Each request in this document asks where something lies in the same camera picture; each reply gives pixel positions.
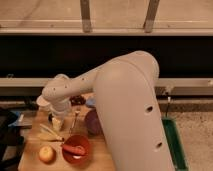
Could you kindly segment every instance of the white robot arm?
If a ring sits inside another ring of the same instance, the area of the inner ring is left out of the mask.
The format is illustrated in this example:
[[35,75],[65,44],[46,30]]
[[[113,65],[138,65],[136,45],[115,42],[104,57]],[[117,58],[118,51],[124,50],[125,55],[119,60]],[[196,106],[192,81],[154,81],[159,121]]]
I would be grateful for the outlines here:
[[70,96],[93,91],[117,171],[174,171],[154,92],[158,75],[155,58],[136,51],[71,80],[58,75],[42,96],[60,114],[69,111]]

